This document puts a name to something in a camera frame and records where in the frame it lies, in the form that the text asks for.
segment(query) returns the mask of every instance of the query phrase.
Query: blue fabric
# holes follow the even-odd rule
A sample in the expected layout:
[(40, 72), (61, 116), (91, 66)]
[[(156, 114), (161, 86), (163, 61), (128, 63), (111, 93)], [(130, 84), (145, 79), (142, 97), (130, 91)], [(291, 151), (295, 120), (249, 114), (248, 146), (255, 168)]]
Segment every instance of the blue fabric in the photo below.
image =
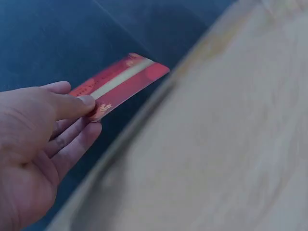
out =
[[(10, 0), (0, 2), (0, 90), (68, 80), (73, 87), (136, 52), (171, 69), (234, 0)], [(44, 230), (164, 78), (103, 120), (103, 134), (69, 172)]]

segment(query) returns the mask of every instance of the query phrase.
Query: knuckle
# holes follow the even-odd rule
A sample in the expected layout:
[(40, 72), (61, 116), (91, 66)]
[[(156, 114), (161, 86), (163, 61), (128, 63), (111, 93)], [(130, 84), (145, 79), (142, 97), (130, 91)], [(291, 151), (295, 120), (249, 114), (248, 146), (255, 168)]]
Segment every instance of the knuckle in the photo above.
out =
[(52, 131), (52, 135), (53, 136), (57, 136), (58, 134), (60, 134), (62, 128), (59, 124), (59, 122), (55, 122), (53, 125), (53, 131)]
[(39, 97), (45, 97), (50, 93), (46, 89), (40, 87), (31, 87), (28, 88), (28, 90)]
[(66, 140), (62, 137), (57, 137), (56, 139), (54, 139), (54, 141), (56, 142), (59, 150), (67, 146)]

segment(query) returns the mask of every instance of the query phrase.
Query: credit card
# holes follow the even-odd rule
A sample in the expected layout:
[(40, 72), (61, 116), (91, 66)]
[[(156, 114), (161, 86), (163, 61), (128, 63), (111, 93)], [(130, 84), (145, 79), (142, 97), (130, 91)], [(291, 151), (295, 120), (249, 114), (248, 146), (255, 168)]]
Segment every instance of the credit card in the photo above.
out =
[(130, 53), (72, 90), (70, 95), (91, 95), (96, 106), (88, 116), (90, 121), (97, 122), (169, 71), (164, 65)]

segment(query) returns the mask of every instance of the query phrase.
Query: finger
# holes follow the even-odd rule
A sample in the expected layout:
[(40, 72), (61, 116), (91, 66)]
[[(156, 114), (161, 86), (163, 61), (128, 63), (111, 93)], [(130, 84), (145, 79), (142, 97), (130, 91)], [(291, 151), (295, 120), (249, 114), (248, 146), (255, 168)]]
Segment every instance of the finger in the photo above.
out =
[(71, 90), (71, 85), (67, 81), (60, 81), (56, 83), (51, 83), (45, 86), (41, 86), (43, 89), (47, 89), (50, 92), (57, 94), (68, 94)]
[(71, 95), (54, 94), (51, 104), (55, 110), (55, 121), (58, 121), (85, 116), (94, 109), (95, 100), (89, 95), (76, 98)]
[(62, 134), (56, 137), (54, 140), (49, 141), (45, 148), (45, 153), (49, 158), (52, 158), (61, 149), (66, 147), (70, 142), (75, 139), (79, 133), (88, 125), (89, 121), (85, 118), (80, 118)]
[(50, 140), (53, 140), (55, 137), (59, 136), (62, 132), (68, 129), (76, 121), (77, 119), (63, 119), (55, 122)]
[(100, 123), (88, 124), (69, 145), (51, 159), (58, 171), (60, 181), (92, 146), (101, 131), (102, 125)]

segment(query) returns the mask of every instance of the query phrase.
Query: fingernail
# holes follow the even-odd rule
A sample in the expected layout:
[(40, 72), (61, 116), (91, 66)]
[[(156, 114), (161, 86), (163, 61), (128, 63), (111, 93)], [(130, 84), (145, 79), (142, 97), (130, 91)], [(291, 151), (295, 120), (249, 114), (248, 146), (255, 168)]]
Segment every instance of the fingernail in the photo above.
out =
[(83, 101), (83, 103), (87, 106), (94, 106), (95, 105), (95, 100), (90, 95), (83, 95), (83, 96), (80, 96), (78, 98), (80, 98)]

